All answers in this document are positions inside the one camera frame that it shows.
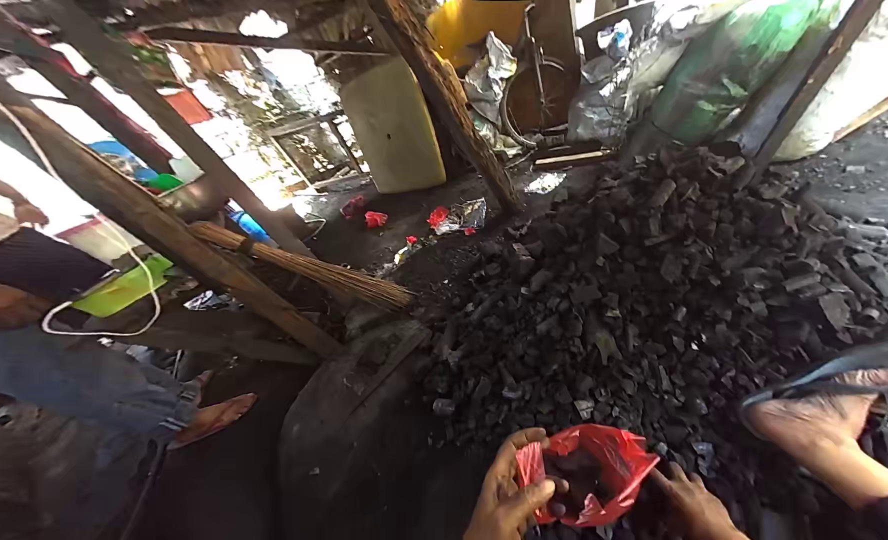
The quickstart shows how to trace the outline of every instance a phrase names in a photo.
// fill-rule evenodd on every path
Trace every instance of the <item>wooden post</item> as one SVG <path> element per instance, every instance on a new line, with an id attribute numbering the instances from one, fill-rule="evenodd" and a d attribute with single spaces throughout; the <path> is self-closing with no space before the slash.
<path id="1" fill-rule="evenodd" d="M 90 18 L 73 0 L 42 0 L 39 5 L 57 22 L 67 42 L 102 76 L 130 95 L 204 172 L 217 180 L 226 194 L 240 204 L 282 250 L 314 257 L 311 250 L 283 222 L 275 219 L 273 212 L 221 156 L 157 93 L 123 43 L 105 34 L 99 22 Z"/>
<path id="2" fill-rule="evenodd" d="M 90 80 L 78 75 L 61 53 L 28 35 L 17 21 L 0 8 L 0 47 L 20 56 L 67 99 L 93 118 L 114 139 L 126 146 L 148 167 L 159 173 L 173 172 L 167 150 L 150 133 L 127 118 Z"/>
<path id="3" fill-rule="evenodd" d="M 751 161 L 751 166 L 747 167 L 748 173 L 753 175 L 748 184 L 754 185 L 759 181 L 768 164 L 777 154 L 781 143 L 798 124 L 798 120 L 807 111 L 808 106 L 821 91 L 824 83 L 841 64 L 847 51 L 851 49 L 851 45 L 857 41 L 858 36 L 868 26 L 870 19 L 881 9 L 883 2 L 884 0 L 855 0 L 851 4 L 834 33 L 827 38 L 823 50 L 810 65 L 807 76 L 801 81 L 797 91 L 781 111 L 777 123 L 770 130 L 767 138 L 761 144 L 761 149 Z"/>
<path id="4" fill-rule="evenodd" d="M 340 145 L 340 149 L 343 150 L 344 154 L 347 156 L 347 161 L 351 163 L 351 168 L 358 173 L 364 172 L 361 170 L 361 164 L 358 163 L 358 159 L 354 157 L 354 152 L 351 152 L 351 146 L 347 144 L 346 140 L 344 140 L 344 135 L 342 135 L 341 130 L 338 129 L 338 124 L 335 123 L 334 118 L 328 118 L 327 125 L 333 136 L 337 138 L 337 144 Z"/>
<path id="5" fill-rule="evenodd" d="M 437 111 L 437 116 L 447 127 L 457 147 L 484 178 L 501 209 L 510 214 L 516 213 L 520 210 L 520 200 L 511 185 L 508 171 L 474 129 L 458 76 L 438 59 L 424 24 L 406 0 L 367 1 L 380 26 L 414 72 L 427 101 Z"/>
<path id="6" fill-rule="evenodd" d="M 188 227 L 133 181 L 45 117 L 0 75 L 0 103 L 29 131 L 61 179 L 102 214 L 205 283 L 220 284 L 237 300 L 322 358 L 343 347 L 258 277 L 191 234 Z"/>

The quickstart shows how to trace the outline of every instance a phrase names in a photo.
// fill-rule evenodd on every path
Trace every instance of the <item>jeans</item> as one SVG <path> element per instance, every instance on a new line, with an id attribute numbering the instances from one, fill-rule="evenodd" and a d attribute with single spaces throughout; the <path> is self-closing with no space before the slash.
<path id="1" fill-rule="evenodd" d="M 114 429 L 169 439 L 194 418 L 196 382 L 90 341 L 73 348 L 35 325 L 0 330 L 0 393 Z"/>

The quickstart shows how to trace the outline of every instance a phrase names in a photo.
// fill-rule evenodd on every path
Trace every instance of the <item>yellow object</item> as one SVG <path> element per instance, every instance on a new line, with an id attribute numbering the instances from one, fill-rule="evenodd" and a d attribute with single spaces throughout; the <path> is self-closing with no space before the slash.
<path id="1" fill-rule="evenodd" d="M 401 56 L 342 84 L 340 103 L 380 193 L 447 180 L 424 94 Z"/>
<path id="2" fill-rule="evenodd" d="M 449 0 L 430 14 L 426 27 L 434 38 L 437 54 L 455 68 L 470 66 L 475 57 L 467 45 L 480 42 L 491 30 L 508 46 L 517 43 L 528 4 L 531 0 Z"/>
<path id="3" fill-rule="evenodd" d="M 154 278 L 154 289 L 159 289 L 167 282 L 164 273 L 174 266 L 173 262 L 158 253 L 150 255 L 144 264 L 147 265 L 147 269 L 150 270 L 151 276 Z M 148 274 L 145 273 L 144 268 L 138 266 L 114 280 L 104 283 L 84 298 L 72 303 L 71 306 L 81 312 L 90 313 L 94 317 L 109 317 L 149 295 L 150 291 Z"/>

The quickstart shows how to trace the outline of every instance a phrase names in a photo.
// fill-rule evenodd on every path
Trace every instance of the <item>black pants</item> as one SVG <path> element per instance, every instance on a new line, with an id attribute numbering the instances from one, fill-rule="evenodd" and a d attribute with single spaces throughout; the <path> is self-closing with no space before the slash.
<path id="1" fill-rule="evenodd" d="M 33 228 L 0 240 L 0 284 L 55 304 L 73 300 L 111 270 L 107 264 Z"/>

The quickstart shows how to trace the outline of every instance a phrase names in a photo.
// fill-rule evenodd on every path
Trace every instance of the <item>white rope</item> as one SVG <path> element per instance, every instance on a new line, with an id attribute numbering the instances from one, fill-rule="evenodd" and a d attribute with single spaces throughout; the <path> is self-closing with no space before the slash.
<path id="1" fill-rule="evenodd" d="M 4 116 L 7 117 L 14 124 L 20 134 L 27 140 L 27 143 L 30 144 L 31 149 L 34 150 L 34 153 L 37 154 L 37 157 L 41 160 L 41 163 L 43 164 L 43 167 L 47 170 L 47 173 L 55 179 L 60 180 L 60 176 L 57 174 L 57 171 L 54 170 L 54 166 L 51 165 L 51 161 L 44 154 L 44 151 L 41 149 L 41 146 L 38 145 L 37 140 L 35 140 L 34 137 L 30 134 L 28 128 L 26 128 L 25 125 L 21 123 L 21 120 L 19 120 L 18 117 L 15 116 L 13 112 L 8 110 L 7 107 L 1 102 L 0 112 L 4 114 Z M 121 232 L 117 229 L 117 227 L 114 226 L 114 224 L 109 222 L 107 219 L 104 218 L 104 216 L 100 214 L 96 215 L 96 218 L 97 221 L 105 225 L 108 229 L 111 230 L 112 233 L 114 233 L 115 238 L 107 236 L 100 231 L 98 231 L 98 233 L 101 234 L 102 237 L 104 237 L 105 239 L 110 240 L 111 242 L 116 244 L 117 247 L 124 248 L 127 253 L 130 254 L 131 258 L 134 259 L 134 261 L 138 264 L 140 269 L 143 270 L 144 275 L 147 276 L 147 290 L 150 293 L 151 298 L 153 298 L 154 300 L 154 316 L 152 316 L 150 320 L 147 321 L 147 324 L 145 324 L 141 329 L 126 333 L 114 331 L 64 331 L 53 329 L 51 328 L 51 321 L 52 319 L 54 319 L 54 315 L 60 313 L 62 310 L 65 310 L 73 303 L 72 301 L 65 301 L 64 303 L 55 306 L 51 311 L 48 311 L 47 314 L 43 316 L 43 319 L 41 321 L 41 330 L 48 334 L 54 334 L 57 336 L 111 336 L 126 338 L 130 336 L 138 336 L 147 332 L 150 327 L 154 326 L 154 323 L 156 323 L 157 319 L 161 316 L 161 299 L 160 297 L 158 297 L 157 291 L 154 290 L 154 276 L 150 273 L 150 268 L 148 267 L 148 264 L 145 264 L 145 262 L 141 260 L 138 254 L 134 252 L 134 248 L 132 248 L 130 244 L 128 244 L 124 235 L 121 234 Z"/>

